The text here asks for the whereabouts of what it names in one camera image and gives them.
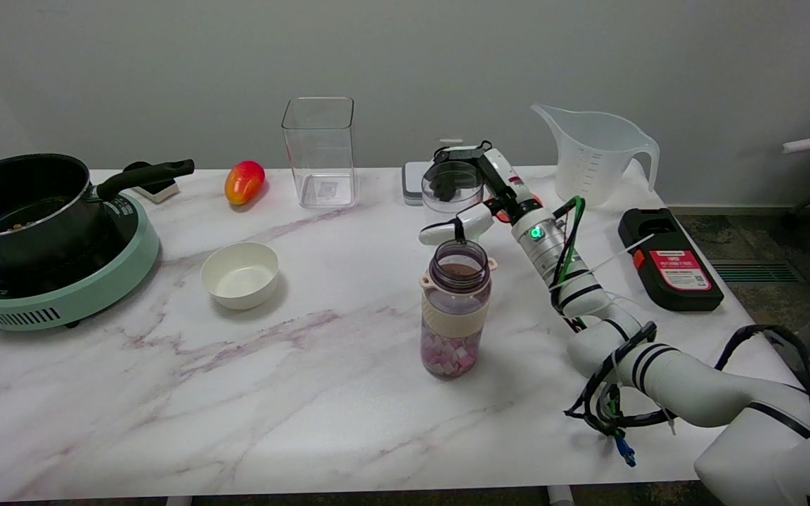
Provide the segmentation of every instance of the white bowl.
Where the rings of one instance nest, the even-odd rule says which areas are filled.
[[[222,247],[202,264],[199,278],[215,301],[231,309],[263,304],[277,288],[277,253],[257,242]]]

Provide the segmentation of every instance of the clear plastic container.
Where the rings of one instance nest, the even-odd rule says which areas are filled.
[[[283,115],[283,137],[302,207],[350,207],[358,202],[352,162],[354,100],[300,96]]]
[[[607,112],[575,112],[534,103],[558,146],[555,192],[563,201],[579,195],[587,207],[605,204],[630,159],[649,155],[649,191],[658,175],[658,143],[633,122]]]
[[[420,357],[430,374],[460,377],[476,364],[495,268],[470,241],[450,240],[434,253],[420,278]]]
[[[471,164],[462,161],[434,164],[420,180],[420,189],[427,225],[449,221],[483,201],[480,175]]]

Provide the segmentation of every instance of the brown liquid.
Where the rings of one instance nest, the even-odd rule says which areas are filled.
[[[477,269],[464,264],[443,264],[441,268],[451,275],[474,275],[477,273]]]

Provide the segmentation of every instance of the white marble surface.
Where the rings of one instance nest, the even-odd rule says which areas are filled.
[[[558,204],[551,168],[518,171]],[[77,329],[0,331],[0,500],[695,477],[719,429],[632,430],[630,468],[563,416],[583,384],[567,363],[570,331],[507,226],[482,239],[501,267],[480,361],[441,382],[418,357],[418,275],[432,251],[398,169],[360,170],[359,205],[340,211],[299,208],[289,172],[269,171],[266,195],[239,212],[222,196],[225,173],[200,171],[180,195],[147,202],[162,257],[134,294]],[[589,265],[611,256],[621,212],[660,204],[631,167],[620,195],[585,215],[579,253]],[[198,277],[239,240],[273,247],[283,273],[274,298],[245,313],[210,302]],[[658,323],[659,340],[707,363],[751,321],[726,286],[711,314],[656,307],[629,257],[598,278]],[[792,381],[762,339],[736,355],[731,372]],[[626,396],[626,410],[650,407]]]

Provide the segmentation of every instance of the grey wall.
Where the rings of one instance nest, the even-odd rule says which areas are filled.
[[[356,100],[356,163],[489,138],[552,163],[535,100],[632,119],[688,205],[810,191],[810,2],[0,0],[0,157],[286,163],[302,95]]]

